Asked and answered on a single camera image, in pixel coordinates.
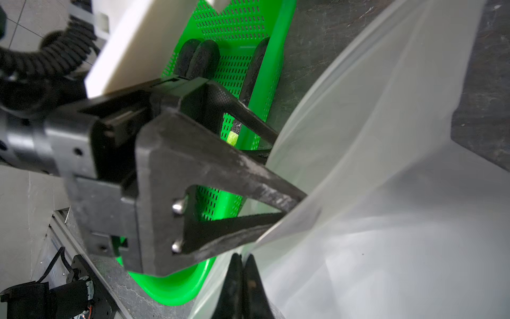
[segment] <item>perforated basket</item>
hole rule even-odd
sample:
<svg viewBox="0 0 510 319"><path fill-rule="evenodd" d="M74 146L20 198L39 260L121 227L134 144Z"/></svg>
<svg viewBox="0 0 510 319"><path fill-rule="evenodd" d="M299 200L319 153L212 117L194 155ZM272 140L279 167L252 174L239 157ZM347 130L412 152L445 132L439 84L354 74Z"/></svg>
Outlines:
<svg viewBox="0 0 510 319"><path fill-rule="evenodd" d="M232 0L221 13L200 0L175 48L163 76L173 72L175 60L184 42L195 38L218 43L221 58L213 77L233 95L239 97L246 70L254 50L262 39L270 37L257 82L248 107L264 121L273 101L283 64L283 48L296 0ZM227 141L234 119L224 116L221 138ZM229 141L241 150L255 150L260 137L243 126L237 140ZM202 219L236 217L241 207L240 196L214 188L198 188ZM198 294L211 269L214 258L177 274L156 278L131 274L133 279L159 303L182 305Z"/></svg>

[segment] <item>bolt head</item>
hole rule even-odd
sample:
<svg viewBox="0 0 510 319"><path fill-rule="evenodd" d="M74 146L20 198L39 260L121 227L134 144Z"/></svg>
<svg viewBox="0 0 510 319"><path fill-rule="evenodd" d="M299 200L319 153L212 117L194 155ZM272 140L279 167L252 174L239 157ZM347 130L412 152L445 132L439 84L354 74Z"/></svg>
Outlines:
<svg viewBox="0 0 510 319"><path fill-rule="evenodd" d="M172 210L177 215L182 215L186 211L186 207L188 206L188 196L176 200L172 205Z"/></svg>
<svg viewBox="0 0 510 319"><path fill-rule="evenodd" d="M176 254L179 254L180 252L183 251L183 241L182 240L176 240L173 244L172 244L172 251Z"/></svg>

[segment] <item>black cable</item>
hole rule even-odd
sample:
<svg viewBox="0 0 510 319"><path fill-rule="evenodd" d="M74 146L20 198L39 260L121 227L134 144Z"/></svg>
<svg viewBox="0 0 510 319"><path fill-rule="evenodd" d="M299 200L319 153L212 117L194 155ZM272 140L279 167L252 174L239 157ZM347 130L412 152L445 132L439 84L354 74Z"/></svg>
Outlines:
<svg viewBox="0 0 510 319"><path fill-rule="evenodd" d="M80 0L74 3L86 3ZM16 75L18 79L48 79L62 77L76 70L94 50L99 49L94 26L75 17L67 29L38 52L16 52L0 47L0 71L4 78Z"/></svg>
<svg viewBox="0 0 510 319"><path fill-rule="evenodd" d="M71 265L69 262L67 262L67 259L65 259L64 250L62 250L62 253L60 254L60 258L62 259L62 263L64 264L64 267L67 269L68 272L72 272Z"/></svg>
<svg viewBox="0 0 510 319"><path fill-rule="evenodd" d="M69 263L65 259L64 252L65 252L65 247L64 246L60 247L60 249L57 251L57 253L53 257L53 259L49 263L48 267L44 271L44 274L42 274L41 278L39 278L39 280L37 281L38 283L42 282L44 280L44 278L46 278L46 276L48 276L49 272L52 271L52 268L55 265L55 263L57 262L57 260L59 259L59 257L62 259L62 262L64 263L64 266L66 267L66 269L69 272L72 271L71 265L69 265Z"/></svg>

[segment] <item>black mount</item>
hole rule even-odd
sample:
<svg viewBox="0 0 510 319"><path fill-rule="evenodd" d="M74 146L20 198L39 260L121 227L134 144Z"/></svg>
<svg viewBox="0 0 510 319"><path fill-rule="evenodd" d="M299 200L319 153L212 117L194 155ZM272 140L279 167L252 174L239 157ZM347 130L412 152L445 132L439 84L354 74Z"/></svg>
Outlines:
<svg viewBox="0 0 510 319"><path fill-rule="evenodd" d="M64 179L90 253L166 276L256 240L305 197L263 166L267 151L219 138L225 113L275 142L277 133L218 83L174 76L66 104L42 120L0 111L0 162ZM280 213L200 221L197 186Z"/></svg>
<svg viewBox="0 0 510 319"><path fill-rule="evenodd" d="M88 311L92 319L113 319L118 310L115 300L81 255L76 255L72 266L59 254L69 273L66 284L49 288L41 282L49 274L54 261L38 281L9 287L0 292L0 302L7 302L7 319L69 319Z"/></svg>

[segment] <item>dark table surface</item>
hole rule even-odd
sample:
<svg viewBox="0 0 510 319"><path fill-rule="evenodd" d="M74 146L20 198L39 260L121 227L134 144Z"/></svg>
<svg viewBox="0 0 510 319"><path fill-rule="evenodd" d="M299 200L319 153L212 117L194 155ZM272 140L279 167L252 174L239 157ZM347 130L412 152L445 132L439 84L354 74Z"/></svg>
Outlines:
<svg viewBox="0 0 510 319"><path fill-rule="evenodd" d="M268 123L278 131L301 98L347 45L391 0L298 0L285 42L285 62ZM485 6L461 102L454 141L510 169L510 0ZM75 234L72 218L68 222ZM133 318L186 318L193 302L167 307L152 300L111 258L93 262Z"/></svg>

